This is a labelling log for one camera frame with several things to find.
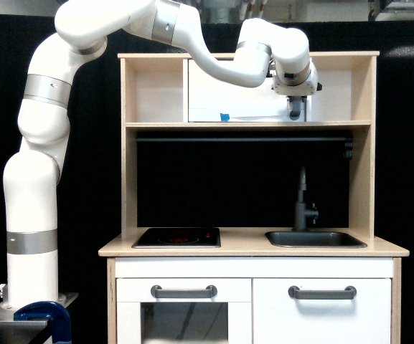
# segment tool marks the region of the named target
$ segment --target sink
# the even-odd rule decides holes
[[[364,242],[346,233],[336,231],[268,231],[266,234],[273,246],[280,247],[333,247],[359,249]]]

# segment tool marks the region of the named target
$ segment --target blue clamp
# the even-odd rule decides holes
[[[71,320],[68,311],[53,301],[34,302],[14,313],[14,320],[48,319],[54,344],[71,344]]]

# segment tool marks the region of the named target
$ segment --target black cooktop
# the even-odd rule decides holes
[[[220,230],[210,227],[150,228],[132,246],[135,249],[159,247],[221,247]]]

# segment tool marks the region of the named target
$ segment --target ceiling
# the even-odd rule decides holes
[[[0,14],[54,16],[60,5],[66,1],[0,0]],[[262,17],[270,22],[414,20],[414,0],[177,1],[196,7],[202,22],[205,23],[240,23],[249,17]]]

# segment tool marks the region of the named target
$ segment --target black faucet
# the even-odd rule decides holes
[[[306,219],[312,219],[314,224],[319,217],[319,211],[312,204],[312,209],[307,209],[304,202],[304,191],[307,190],[306,185],[306,168],[301,166],[301,174],[299,176],[298,201],[294,208],[294,228],[293,231],[309,231],[306,225]]]

